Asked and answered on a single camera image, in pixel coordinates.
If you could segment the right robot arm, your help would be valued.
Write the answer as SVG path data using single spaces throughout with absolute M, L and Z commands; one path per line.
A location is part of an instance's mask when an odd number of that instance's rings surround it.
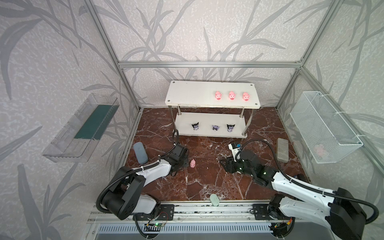
M 282 226 L 271 228 L 277 238 L 284 238 L 290 231 L 288 225 L 302 219 L 328 228 L 342 240 L 360 240 L 365 225 L 379 214 L 375 205 L 353 198 L 345 189 L 332 191 L 284 176 L 281 171 L 262 165 L 249 150 L 234 150 L 233 156 L 220 164 L 227 173 L 250 176 L 257 185 L 277 192 L 264 210 L 253 211 L 256 217 L 285 221 Z

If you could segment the black purple figurine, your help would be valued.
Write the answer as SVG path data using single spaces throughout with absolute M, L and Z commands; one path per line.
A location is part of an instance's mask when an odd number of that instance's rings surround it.
M 236 126 L 236 125 L 229 125 L 229 124 L 227 124 L 227 131 L 228 131 L 229 133 L 233 132 L 235 126 Z
M 192 127 L 193 127 L 193 130 L 194 130 L 194 131 L 199 130 L 199 123 L 192 124 Z

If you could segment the pink pig toy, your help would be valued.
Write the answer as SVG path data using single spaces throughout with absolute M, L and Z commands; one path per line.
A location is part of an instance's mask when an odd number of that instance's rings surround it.
M 196 166 L 196 161 L 194 160 L 194 159 L 192 159 L 191 161 L 190 161 L 190 167 L 191 168 L 194 168 Z
M 248 93 L 243 93 L 243 100 L 244 101 L 249 101 L 249 99 L 250 99 L 250 95 L 248 94 Z
M 216 100 L 221 100 L 222 99 L 222 93 L 221 92 L 219 92 L 219 91 L 217 91 L 216 93 L 215 93 L 215 98 L 216 98 Z
M 234 100 L 236 98 L 236 94 L 233 92 L 233 91 L 231 91 L 230 93 L 229 93 L 229 99 L 232 101 L 232 100 Z

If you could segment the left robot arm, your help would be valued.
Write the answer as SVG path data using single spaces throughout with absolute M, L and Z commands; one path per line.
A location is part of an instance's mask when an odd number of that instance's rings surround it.
M 189 150 L 175 144 L 159 159 L 145 166 L 131 169 L 122 167 L 110 183 L 101 191 L 96 200 L 96 208 L 101 213 L 113 214 L 120 220 L 134 216 L 140 220 L 145 216 L 155 219 L 162 215 L 161 202 L 142 194 L 144 187 L 157 179 L 175 175 L 186 168 Z

